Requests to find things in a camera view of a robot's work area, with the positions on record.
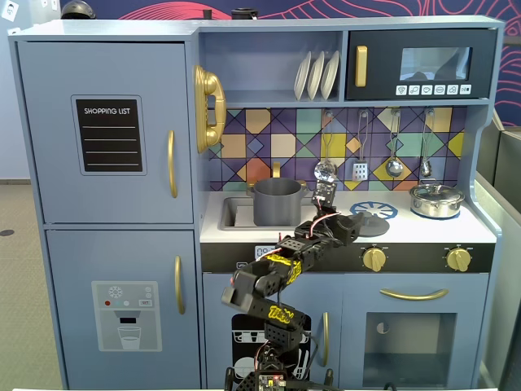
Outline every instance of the colorful tile backsplash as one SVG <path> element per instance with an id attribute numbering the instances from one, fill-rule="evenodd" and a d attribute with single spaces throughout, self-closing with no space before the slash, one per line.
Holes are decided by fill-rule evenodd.
<path id="1" fill-rule="evenodd" d="M 339 168 L 338 190 L 409 190 L 418 184 L 421 179 L 423 108 L 401 108 L 396 156 L 402 162 L 404 172 L 398 178 L 390 177 L 385 170 L 392 148 L 391 109 L 369 109 L 363 153 L 369 163 L 370 176 L 363 182 L 352 181 L 352 165 L 361 151 L 357 138 L 358 109 L 326 110 L 332 114 L 331 117 L 323 116 L 320 108 L 228 110 L 221 142 L 210 147 L 211 189 L 245 191 L 248 182 L 269 178 L 275 161 L 281 164 L 281 176 L 304 179 L 314 189 L 313 170 L 326 156 L 328 143 L 330 160 Z M 430 119 L 427 120 L 427 137 L 430 128 L 433 129 L 427 143 L 428 155 L 432 156 L 431 178 L 450 186 L 458 179 L 465 118 L 466 108 L 435 108 L 434 125 Z M 361 127 L 363 142 L 366 137 L 365 119 L 362 119 Z"/>

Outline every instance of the wall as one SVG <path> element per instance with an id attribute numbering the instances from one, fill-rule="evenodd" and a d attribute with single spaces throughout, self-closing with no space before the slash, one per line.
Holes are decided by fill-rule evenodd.
<path id="1" fill-rule="evenodd" d="M 422 151 L 423 108 L 401 108 L 401 132 L 396 156 L 404 166 L 399 178 L 390 177 L 385 165 L 391 155 L 390 108 L 371 108 L 364 156 L 369 163 L 368 181 L 353 182 L 352 165 L 358 159 L 357 109 L 236 109 L 228 110 L 221 143 L 210 148 L 210 185 L 214 191 L 246 190 L 247 182 L 269 178 L 275 161 L 281 163 L 281 176 L 304 179 L 314 189 L 313 169 L 326 156 L 339 168 L 338 190 L 409 190 L 418 184 Z M 466 108 L 436 108 L 435 123 L 427 121 L 426 135 L 434 130 L 428 143 L 432 178 L 453 186 L 462 154 Z M 365 129 L 361 141 L 365 139 Z"/>
<path id="2" fill-rule="evenodd" d="M 488 15 L 507 21 L 506 34 L 521 35 L 521 0 L 89 0 L 100 19 L 188 20 L 202 18 L 213 9 L 213 18 L 230 19 L 236 7 L 255 7 L 261 19 L 359 18 L 368 16 Z M 496 109 L 504 125 L 521 125 L 521 49 L 503 51 L 497 85 Z"/>

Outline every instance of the gold door handle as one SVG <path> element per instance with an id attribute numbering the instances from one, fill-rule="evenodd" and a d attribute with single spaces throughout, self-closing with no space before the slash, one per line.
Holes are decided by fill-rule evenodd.
<path id="1" fill-rule="evenodd" d="M 322 358 L 322 367 L 325 367 L 329 361 L 329 314 L 327 312 L 322 315 L 322 322 L 324 323 L 324 356 Z"/>
<path id="2" fill-rule="evenodd" d="M 173 130 L 169 132 L 169 177 L 170 177 L 170 192 L 173 198 L 177 198 L 177 185 L 176 185 L 176 170 L 173 163 L 173 145 L 175 143 L 175 134 Z"/>
<path id="3" fill-rule="evenodd" d="M 182 302 L 182 290 L 181 290 L 181 257 L 176 256 L 176 270 L 175 270 L 175 284 L 176 284 L 176 300 L 177 310 L 179 314 L 185 313 L 185 305 Z"/>
<path id="4" fill-rule="evenodd" d="M 365 87 L 367 83 L 367 46 L 357 46 L 355 86 Z"/>
<path id="5" fill-rule="evenodd" d="M 435 300 L 440 297 L 446 296 L 449 293 L 448 289 L 441 289 L 439 291 L 433 292 L 430 295 L 424 296 L 415 296 L 415 295 L 405 295 L 403 293 L 395 292 L 390 289 L 380 289 L 380 293 L 385 296 L 394 297 L 395 299 L 400 300 L 410 300 L 410 301 L 427 301 L 427 300 Z"/>

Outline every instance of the cabinet door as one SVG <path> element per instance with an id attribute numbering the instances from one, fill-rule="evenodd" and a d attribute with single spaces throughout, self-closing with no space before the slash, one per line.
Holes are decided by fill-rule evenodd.
<path id="1" fill-rule="evenodd" d="M 259 319 L 245 318 L 221 303 L 224 288 L 230 285 L 231 275 L 205 274 L 204 318 L 206 340 L 206 369 L 209 389 L 223 387 L 225 369 L 235 367 L 236 380 L 241 373 L 253 370 L 252 355 L 264 340 L 264 323 Z M 301 275 L 290 287 L 282 292 L 282 303 L 288 304 L 310 317 L 310 331 L 319 342 L 318 353 L 311 366 L 310 378 L 322 383 L 326 370 L 335 372 L 338 384 L 339 344 L 342 317 L 342 275 L 308 273 Z M 324 317 L 328 318 L 324 333 Z M 303 338 L 300 349 L 299 366 L 295 373 L 303 374 L 305 365 L 311 358 L 314 343 Z"/>
<path id="2" fill-rule="evenodd" d="M 193 222 L 182 44 L 21 42 L 19 54 L 46 222 Z"/>
<path id="3" fill-rule="evenodd" d="M 70 389 L 200 388 L 192 231 L 47 239 Z"/>
<path id="4" fill-rule="evenodd" d="M 487 284 L 486 274 L 346 275 L 340 388 L 469 389 Z"/>

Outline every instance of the black robotic arm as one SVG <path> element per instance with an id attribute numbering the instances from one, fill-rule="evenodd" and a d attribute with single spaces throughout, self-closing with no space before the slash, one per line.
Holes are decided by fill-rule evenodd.
<path id="1" fill-rule="evenodd" d="M 334 183 L 318 181 L 312 198 L 317 207 L 315 218 L 298 226 L 294 236 L 280 240 L 275 250 L 236 270 L 231 286 L 222 294 L 221 301 L 227 306 L 265 321 L 267 342 L 259 358 L 257 351 L 256 370 L 244 378 L 238 391 L 282 391 L 298 384 L 288 374 L 287 368 L 293 363 L 287 360 L 294 357 L 291 352 L 298 350 L 306 333 L 305 314 L 282 304 L 280 292 L 326 257 L 329 248 L 346 246 L 358 237 L 363 215 L 343 216 L 336 212 L 335 189 Z M 277 301 L 268 298 L 272 295 L 277 295 Z M 229 372 L 226 383 L 231 389 Z M 302 385 L 309 387 L 309 382 Z"/>

